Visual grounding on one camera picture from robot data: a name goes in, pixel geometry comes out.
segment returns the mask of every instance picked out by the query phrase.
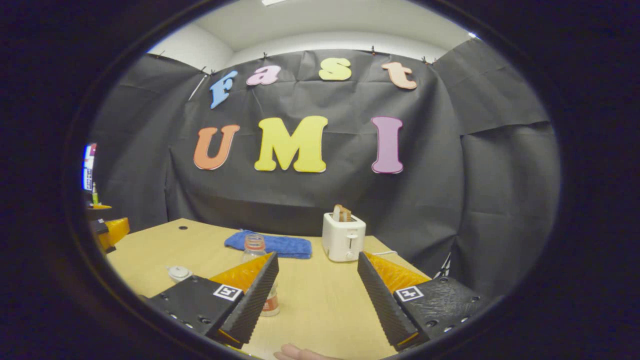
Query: blue towel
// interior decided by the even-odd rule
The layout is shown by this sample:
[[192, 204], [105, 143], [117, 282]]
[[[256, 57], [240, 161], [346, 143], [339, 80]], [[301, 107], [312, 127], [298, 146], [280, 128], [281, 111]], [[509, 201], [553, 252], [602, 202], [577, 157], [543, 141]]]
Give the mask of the blue towel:
[[[231, 235], [230, 238], [225, 240], [225, 246], [232, 247], [238, 250], [244, 250], [244, 237], [249, 234], [257, 234], [253, 231], [240, 229], [239, 233]], [[309, 259], [311, 258], [311, 243], [308, 240], [301, 238], [290, 238], [288, 236], [271, 236], [264, 235], [265, 251], [278, 253], [279, 258], [296, 258], [296, 259]]]

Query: table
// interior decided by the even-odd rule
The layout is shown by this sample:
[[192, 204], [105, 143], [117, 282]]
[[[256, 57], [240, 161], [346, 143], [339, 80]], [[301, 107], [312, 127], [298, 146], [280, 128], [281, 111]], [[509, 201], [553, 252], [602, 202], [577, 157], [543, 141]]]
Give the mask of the table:
[[[185, 266], [209, 278], [239, 265], [242, 252], [224, 246], [235, 232], [237, 229], [179, 219], [125, 236], [107, 258], [135, 293], [152, 297], [174, 285], [167, 266]], [[261, 316], [242, 350], [265, 360], [275, 359], [273, 353], [286, 343], [342, 359], [371, 360], [396, 354], [360, 280], [357, 261], [334, 263], [324, 254], [320, 237], [300, 237], [311, 241], [312, 257], [278, 258], [280, 313]], [[366, 236], [365, 251], [389, 248]], [[397, 254], [381, 256], [422, 274]]]

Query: black curtain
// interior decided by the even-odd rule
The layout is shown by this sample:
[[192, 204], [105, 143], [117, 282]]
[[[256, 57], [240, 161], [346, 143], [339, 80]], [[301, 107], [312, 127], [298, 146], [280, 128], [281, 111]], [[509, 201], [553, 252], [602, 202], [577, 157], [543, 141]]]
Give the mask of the black curtain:
[[[349, 59], [347, 81], [320, 79], [319, 64], [331, 57]], [[415, 90], [389, 80], [381, 66], [390, 61], [412, 69]], [[281, 66], [278, 81], [247, 86], [265, 65]], [[238, 75], [229, 97], [210, 109], [209, 87], [232, 70]], [[326, 171], [256, 171], [258, 122], [279, 117], [292, 133], [310, 115], [328, 119]], [[377, 116], [403, 121], [399, 174], [371, 170]], [[241, 128], [225, 164], [197, 168], [198, 131], [229, 124]], [[508, 290], [536, 259], [559, 189], [556, 141], [543, 106], [513, 66], [479, 40], [432, 65], [393, 54], [318, 50], [207, 77], [145, 56], [106, 100], [90, 140], [98, 143], [94, 176], [103, 203], [129, 217], [134, 231], [190, 218], [319, 236], [322, 214], [340, 203], [367, 223], [368, 234], [428, 275], [451, 253], [450, 275], [489, 296]], [[218, 133], [210, 156], [220, 141]]]

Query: wall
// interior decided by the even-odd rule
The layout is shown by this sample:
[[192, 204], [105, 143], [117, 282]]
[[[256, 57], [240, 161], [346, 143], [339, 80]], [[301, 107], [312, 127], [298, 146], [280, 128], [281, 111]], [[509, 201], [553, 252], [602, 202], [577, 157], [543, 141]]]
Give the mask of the wall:
[[394, 35], [361, 33], [355, 31], [308, 33], [265, 42], [234, 53], [225, 67], [233, 66], [262, 57], [262, 53], [276, 55], [292, 51], [315, 49], [354, 49], [370, 51], [371, 46], [381, 53], [391, 53], [428, 62], [439, 58], [447, 51], [424, 42]]
[[210, 32], [195, 24], [188, 24], [148, 51], [176, 59], [205, 72], [221, 70], [231, 58], [233, 50]]

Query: toaster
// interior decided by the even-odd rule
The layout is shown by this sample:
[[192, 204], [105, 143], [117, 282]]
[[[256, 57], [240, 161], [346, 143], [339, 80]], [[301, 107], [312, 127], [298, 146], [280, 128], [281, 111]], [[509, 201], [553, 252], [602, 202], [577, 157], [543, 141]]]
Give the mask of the toaster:
[[351, 216], [351, 221], [339, 222], [333, 213], [324, 214], [322, 246], [329, 260], [355, 261], [364, 250], [364, 233], [367, 228], [362, 220]]

